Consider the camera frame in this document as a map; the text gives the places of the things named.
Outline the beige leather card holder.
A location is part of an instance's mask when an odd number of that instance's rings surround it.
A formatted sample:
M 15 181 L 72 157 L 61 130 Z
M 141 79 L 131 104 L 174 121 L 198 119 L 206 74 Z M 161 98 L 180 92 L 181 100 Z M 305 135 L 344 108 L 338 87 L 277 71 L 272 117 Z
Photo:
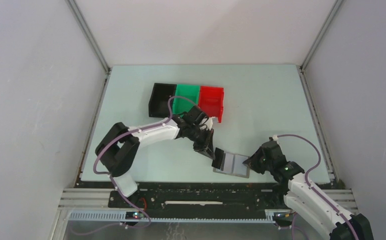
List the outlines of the beige leather card holder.
M 219 169 L 213 168 L 213 172 L 248 179 L 250 169 L 244 164 L 248 158 L 245 155 L 223 153 L 221 167 Z

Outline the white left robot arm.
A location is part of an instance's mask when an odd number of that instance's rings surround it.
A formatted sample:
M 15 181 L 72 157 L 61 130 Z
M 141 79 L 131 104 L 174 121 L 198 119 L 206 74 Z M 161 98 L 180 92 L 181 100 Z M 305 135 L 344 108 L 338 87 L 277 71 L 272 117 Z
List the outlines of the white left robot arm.
M 173 114 L 161 121 L 128 127 L 122 122 L 114 124 L 95 149 L 94 173 L 99 163 L 106 168 L 105 175 L 120 191 L 119 201 L 126 208 L 134 208 L 139 202 L 138 185 L 130 174 L 139 149 L 166 140 L 187 138 L 193 143 L 193 150 L 214 160 L 213 125 L 218 119 L 205 112 L 191 110 L 183 115 Z

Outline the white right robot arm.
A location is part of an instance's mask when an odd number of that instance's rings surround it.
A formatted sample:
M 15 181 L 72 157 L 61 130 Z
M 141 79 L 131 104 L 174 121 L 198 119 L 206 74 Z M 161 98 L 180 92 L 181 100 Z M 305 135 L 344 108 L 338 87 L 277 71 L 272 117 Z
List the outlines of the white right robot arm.
M 361 213 L 353 214 L 328 196 L 294 161 L 287 160 L 279 143 L 270 138 L 243 164 L 250 170 L 269 172 L 277 182 L 272 204 L 299 214 L 326 240 L 372 240 L 370 221 Z

